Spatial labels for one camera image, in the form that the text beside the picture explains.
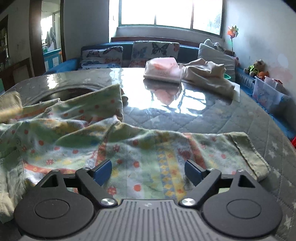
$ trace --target doorway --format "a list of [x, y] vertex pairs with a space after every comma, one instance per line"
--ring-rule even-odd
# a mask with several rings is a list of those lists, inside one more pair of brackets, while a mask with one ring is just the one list
[[35, 76], [65, 59], [63, 0], [30, 0], [29, 36]]
[[42, 0], [41, 40], [45, 70], [63, 62], [60, 32], [60, 0]]

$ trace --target gray star-patterned quilt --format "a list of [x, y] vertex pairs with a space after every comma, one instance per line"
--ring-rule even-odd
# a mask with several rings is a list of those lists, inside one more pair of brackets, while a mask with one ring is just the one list
[[[216, 95], [204, 93], [193, 96], [189, 85], [181, 92], [186, 101], [172, 108], [162, 105], [141, 108], [143, 103], [132, 103], [124, 107], [124, 122], [147, 129], [172, 130], [193, 133], [226, 133], [242, 131], [249, 135], [256, 150], [271, 167], [270, 175], [261, 181], [282, 207], [283, 219], [276, 233], [279, 240], [296, 240], [296, 152], [288, 138], [269, 115], [240, 91], [240, 102], [228, 102]], [[192, 108], [188, 108], [192, 98]], [[199, 104], [206, 108], [199, 110]]]

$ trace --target orange toy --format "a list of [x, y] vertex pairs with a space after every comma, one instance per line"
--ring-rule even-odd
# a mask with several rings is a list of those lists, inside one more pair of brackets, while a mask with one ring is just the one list
[[261, 79], [262, 81], [265, 80], [265, 76], [269, 77], [269, 72], [268, 72], [268, 71], [261, 71], [261, 72], [257, 75], [257, 77], [258, 77], [259, 79]]

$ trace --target butterfly pillow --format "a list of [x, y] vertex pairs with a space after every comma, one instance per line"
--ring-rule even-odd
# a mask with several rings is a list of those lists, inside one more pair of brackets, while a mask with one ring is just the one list
[[162, 41], [136, 41], [133, 44], [131, 62], [129, 67], [146, 66], [152, 58], [174, 57], [177, 59], [180, 44]]
[[113, 46], [105, 49], [84, 50], [81, 52], [80, 68], [93, 64], [116, 64], [117, 66], [121, 67], [122, 53], [122, 46]]
[[118, 64], [89, 64], [89, 65], [82, 65], [81, 68], [78, 70], [84, 69], [109, 69], [109, 68], [121, 68]]

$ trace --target blue sofa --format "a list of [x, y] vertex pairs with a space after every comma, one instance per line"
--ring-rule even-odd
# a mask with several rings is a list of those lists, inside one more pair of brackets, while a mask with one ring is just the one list
[[[81, 51], [88, 50], [88, 49], [104, 49], [112, 46], [123, 46], [123, 56], [122, 56], [123, 62], [126, 61], [129, 63], [131, 59], [131, 52], [133, 49], [133, 42], [111, 42], [111, 43], [84, 46], [81, 48]], [[180, 45], [177, 62], [188, 63], [190, 61], [197, 59], [198, 50], [199, 48], [197, 47]], [[80, 58], [73, 58], [73, 59], [67, 60], [59, 64], [58, 66], [48, 70], [47, 72], [44, 73], [44, 75], [78, 70], [79, 63], [80, 63]], [[236, 68], [235, 75], [236, 75], [236, 82], [241, 85], [241, 89], [252, 98], [252, 94], [254, 90], [254, 83], [253, 83], [254, 78], [245, 74], [244, 70], [241, 68]], [[279, 126], [279, 128], [284, 132], [284, 134], [289, 138], [289, 140], [293, 140], [293, 138], [296, 136], [296, 131], [289, 125], [287, 120], [285, 120], [282, 116], [274, 116], [270, 113], [268, 114]]]
[[[111, 42], [111, 43], [105, 43], [105, 44], [84, 46], [81, 48], [81, 51], [88, 50], [88, 49], [104, 49], [104, 48], [108, 48], [108, 47], [112, 47], [112, 46], [122, 46], [123, 47], [123, 54], [122, 54], [123, 62], [131, 60], [131, 52], [133, 49], [133, 42]], [[188, 63], [192, 60], [197, 59], [197, 55], [198, 55], [198, 48], [197, 47], [180, 45], [180, 50], [178, 53], [177, 62], [178, 63]], [[55, 66], [54, 68], [46, 71], [44, 73], [44, 75], [78, 70], [79, 62], [80, 62], [80, 58], [73, 58], [73, 59], [67, 60], [67, 61], [59, 64], [58, 66]]]

